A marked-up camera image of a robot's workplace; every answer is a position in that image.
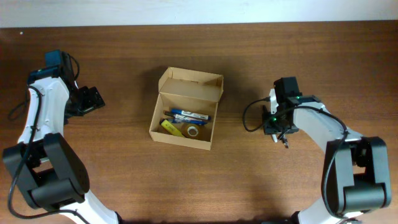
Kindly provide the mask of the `yellow highlighter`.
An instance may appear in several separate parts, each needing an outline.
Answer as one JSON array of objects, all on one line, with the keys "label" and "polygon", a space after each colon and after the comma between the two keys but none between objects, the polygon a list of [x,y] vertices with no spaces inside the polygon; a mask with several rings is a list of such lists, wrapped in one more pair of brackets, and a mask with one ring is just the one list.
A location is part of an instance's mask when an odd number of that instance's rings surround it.
[{"label": "yellow highlighter", "polygon": [[170,121],[167,119],[162,119],[159,124],[171,135],[185,138],[182,132],[177,129]]}]

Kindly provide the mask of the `black whiteboard marker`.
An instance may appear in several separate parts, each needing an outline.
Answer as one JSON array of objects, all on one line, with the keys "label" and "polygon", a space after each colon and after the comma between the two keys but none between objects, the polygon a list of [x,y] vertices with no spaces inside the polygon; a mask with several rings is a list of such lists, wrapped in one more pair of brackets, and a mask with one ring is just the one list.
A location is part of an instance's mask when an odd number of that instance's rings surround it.
[{"label": "black whiteboard marker", "polygon": [[194,120],[194,118],[191,118],[189,116],[184,116],[184,115],[177,114],[177,113],[172,113],[172,112],[169,112],[169,111],[165,111],[164,114],[167,115],[167,116],[174,117],[175,119],[181,119],[181,120],[184,120],[184,121],[193,121]]}]

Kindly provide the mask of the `blue whiteboard marker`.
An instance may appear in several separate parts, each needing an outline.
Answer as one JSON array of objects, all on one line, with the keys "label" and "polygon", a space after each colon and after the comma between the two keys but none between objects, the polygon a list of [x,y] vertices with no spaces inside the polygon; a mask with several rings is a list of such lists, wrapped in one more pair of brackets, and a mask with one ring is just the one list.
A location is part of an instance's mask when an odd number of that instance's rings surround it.
[{"label": "blue whiteboard marker", "polygon": [[209,115],[194,113],[191,111],[185,111],[185,110],[180,110],[180,109],[171,109],[171,112],[175,113],[175,114],[180,114],[183,116],[188,116],[191,118],[198,118],[198,119],[203,119],[203,120],[207,120],[207,121],[211,120],[211,116],[209,116]]}]

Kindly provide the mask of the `brown cardboard box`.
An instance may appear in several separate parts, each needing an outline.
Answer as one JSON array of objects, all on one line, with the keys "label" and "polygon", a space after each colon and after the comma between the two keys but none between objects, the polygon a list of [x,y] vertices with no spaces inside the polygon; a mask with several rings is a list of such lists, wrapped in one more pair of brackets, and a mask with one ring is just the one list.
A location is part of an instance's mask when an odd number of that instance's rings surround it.
[{"label": "brown cardboard box", "polygon": [[[223,94],[222,75],[169,67],[159,79],[159,94],[149,128],[153,141],[210,150],[218,105]],[[173,117],[164,114],[180,109],[211,116],[201,126],[200,139],[181,138],[169,134],[159,122]],[[181,131],[183,123],[173,125]]]}]

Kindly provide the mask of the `yellow tape roll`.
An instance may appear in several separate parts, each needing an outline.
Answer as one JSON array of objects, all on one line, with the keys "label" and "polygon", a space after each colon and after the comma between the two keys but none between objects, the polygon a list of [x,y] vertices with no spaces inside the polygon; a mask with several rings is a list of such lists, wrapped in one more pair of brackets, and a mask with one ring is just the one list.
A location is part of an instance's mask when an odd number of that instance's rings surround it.
[{"label": "yellow tape roll", "polygon": [[190,139],[200,139],[203,132],[201,126],[192,123],[183,123],[181,131],[186,138]]}]

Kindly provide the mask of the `blue ballpoint pen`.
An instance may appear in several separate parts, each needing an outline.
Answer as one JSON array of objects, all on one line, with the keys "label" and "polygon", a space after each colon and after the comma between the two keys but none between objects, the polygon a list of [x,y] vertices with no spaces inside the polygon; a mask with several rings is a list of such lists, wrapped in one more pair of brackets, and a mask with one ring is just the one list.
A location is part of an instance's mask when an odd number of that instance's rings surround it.
[{"label": "blue ballpoint pen", "polygon": [[198,125],[198,126],[203,126],[203,125],[206,125],[206,124],[207,124],[206,121],[184,120],[184,119],[177,119],[177,118],[167,119],[167,121],[169,121],[169,122],[171,122],[171,123],[188,123],[188,124],[195,124],[195,125]]}]

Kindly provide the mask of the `black grey permanent marker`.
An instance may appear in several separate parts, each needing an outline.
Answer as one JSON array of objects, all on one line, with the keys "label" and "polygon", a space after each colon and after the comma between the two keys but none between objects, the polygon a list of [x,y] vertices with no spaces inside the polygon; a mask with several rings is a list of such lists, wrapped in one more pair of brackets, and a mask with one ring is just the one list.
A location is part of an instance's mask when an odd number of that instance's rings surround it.
[{"label": "black grey permanent marker", "polygon": [[271,137],[272,137],[272,140],[273,140],[275,143],[278,142],[277,136],[276,136],[275,134],[272,134]]}]

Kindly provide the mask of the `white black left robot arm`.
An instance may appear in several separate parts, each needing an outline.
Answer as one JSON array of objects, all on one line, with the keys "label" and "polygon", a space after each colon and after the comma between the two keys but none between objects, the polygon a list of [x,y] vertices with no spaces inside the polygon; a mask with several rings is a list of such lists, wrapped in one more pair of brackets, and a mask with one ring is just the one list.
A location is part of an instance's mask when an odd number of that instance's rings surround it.
[{"label": "white black left robot arm", "polygon": [[87,169],[63,137],[68,119],[105,105],[96,87],[78,86],[80,65],[70,54],[45,54],[45,67],[29,73],[24,130],[2,161],[12,175],[7,208],[24,220],[63,215],[75,223],[122,223],[90,190]]}]

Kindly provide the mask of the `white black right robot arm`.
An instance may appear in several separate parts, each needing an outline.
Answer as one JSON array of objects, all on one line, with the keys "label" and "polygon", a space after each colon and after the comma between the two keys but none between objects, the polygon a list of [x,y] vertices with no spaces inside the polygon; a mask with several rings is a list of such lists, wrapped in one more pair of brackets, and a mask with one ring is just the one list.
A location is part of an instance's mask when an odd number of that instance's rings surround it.
[{"label": "white black right robot arm", "polygon": [[387,146],[381,138],[347,127],[316,96],[304,96],[294,77],[276,80],[266,101],[266,135],[287,147],[287,135],[302,130],[325,154],[322,196],[284,223],[357,223],[358,216],[390,205]]}]

